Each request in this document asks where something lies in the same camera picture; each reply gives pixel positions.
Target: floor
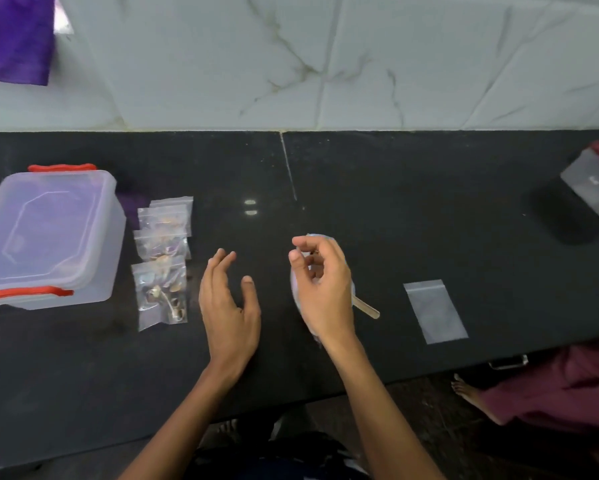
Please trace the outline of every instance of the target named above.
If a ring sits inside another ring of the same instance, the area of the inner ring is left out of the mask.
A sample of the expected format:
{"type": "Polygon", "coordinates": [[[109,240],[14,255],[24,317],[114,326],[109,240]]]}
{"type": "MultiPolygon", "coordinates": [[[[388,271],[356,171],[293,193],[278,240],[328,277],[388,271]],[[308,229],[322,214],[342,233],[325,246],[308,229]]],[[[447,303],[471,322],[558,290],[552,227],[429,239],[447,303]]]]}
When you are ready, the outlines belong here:
{"type": "MultiPolygon", "coordinates": [[[[522,467],[474,451],[471,433],[486,419],[450,389],[451,374],[435,374],[393,384],[389,388],[426,449],[448,479],[556,480],[534,468],[522,467]]],[[[339,439],[365,465],[351,408],[346,397],[307,405],[318,429],[339,439]]],[[[9,480],[113,480],[142,449],[145,440],[84,454],[58,458],[36,469],[13,471],[9,480]]]]}

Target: person's left hand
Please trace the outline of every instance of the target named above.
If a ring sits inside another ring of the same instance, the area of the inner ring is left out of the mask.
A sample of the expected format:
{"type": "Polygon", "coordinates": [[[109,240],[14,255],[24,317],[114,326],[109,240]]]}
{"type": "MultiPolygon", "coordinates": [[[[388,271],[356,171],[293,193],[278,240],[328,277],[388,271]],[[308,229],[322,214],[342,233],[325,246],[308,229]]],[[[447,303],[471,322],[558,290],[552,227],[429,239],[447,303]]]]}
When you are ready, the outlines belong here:
{"type": "Polygon", "coordinates": [[[229,290],[226,274],[236,259],[234,251],[218,249],[200,283],[200,308],[209,341],[213,371],[237,382],[256,352],[261,328],[261,311],[256,286],[250,276],[242,278],[244,309],[238,308],[229,290]]]}

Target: purple cloth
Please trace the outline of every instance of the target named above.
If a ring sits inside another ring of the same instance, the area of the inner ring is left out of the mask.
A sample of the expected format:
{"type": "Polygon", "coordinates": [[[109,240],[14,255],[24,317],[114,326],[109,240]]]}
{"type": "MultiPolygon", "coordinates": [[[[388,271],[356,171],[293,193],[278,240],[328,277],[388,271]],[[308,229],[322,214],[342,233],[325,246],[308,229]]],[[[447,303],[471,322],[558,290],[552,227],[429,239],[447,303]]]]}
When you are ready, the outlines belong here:
{"type": "Polygon", "coordinates": [[[0,0],[0,81],[47,86],[55,0],[0,0]]]}

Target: ziplock bag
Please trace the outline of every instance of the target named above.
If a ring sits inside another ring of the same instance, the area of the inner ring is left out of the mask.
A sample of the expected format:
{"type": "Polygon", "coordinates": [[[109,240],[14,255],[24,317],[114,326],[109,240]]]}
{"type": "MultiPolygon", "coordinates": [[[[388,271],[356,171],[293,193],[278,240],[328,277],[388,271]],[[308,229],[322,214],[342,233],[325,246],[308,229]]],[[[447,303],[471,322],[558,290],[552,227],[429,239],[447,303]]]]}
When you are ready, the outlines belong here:
{"type": "Polygon", "coordinates": [[[140,229],[163,229],[183,227],[190,222],[185,205],[168,205],[166,207],[144,207],[138,209],[138,219],[140,220],[140,229]]]}
{"type": "Polygon", "coordinates": [[[153,261],[162,256],[185,259],[191,257],[184,226],[133,231],[138,255],[143,261],[153,261]]]}
{"type": "Polygon", "coordinates": [[[140,318],[138,330],[156,323],[185,323],[186,262],[181,256],[161,257],[131,266],[140,318]]]}
{"type": "Polygon", "coordinates": [[[192,235],[192,227],[191,227],[191,215],[193,213],[193,197],[173,197],[173,198],[163,198],[162,200],[151,200],[149,207],[170,207],[171,205],[185,205],[186,212],[188,216],[188,220],[186,221],[186,232],[189,237],[192,235]]]}
{"type": "Polygon", "coordinates": [[[467,339],[468,334],[441,280],[405,283],[427,344],[467,339]]]}

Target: pink trousers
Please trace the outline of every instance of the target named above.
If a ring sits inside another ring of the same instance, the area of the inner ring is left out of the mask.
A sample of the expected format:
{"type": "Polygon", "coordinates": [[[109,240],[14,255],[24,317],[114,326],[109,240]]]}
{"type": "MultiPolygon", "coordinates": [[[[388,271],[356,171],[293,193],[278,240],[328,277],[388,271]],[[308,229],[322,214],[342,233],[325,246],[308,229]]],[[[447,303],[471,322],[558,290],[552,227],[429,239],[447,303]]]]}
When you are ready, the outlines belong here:
{"type": "Polygon", "coordinates": [[[599,342],[567,347],[481,398],[503,423],[517,417],[561,431],[599,428],[599,342]]]}

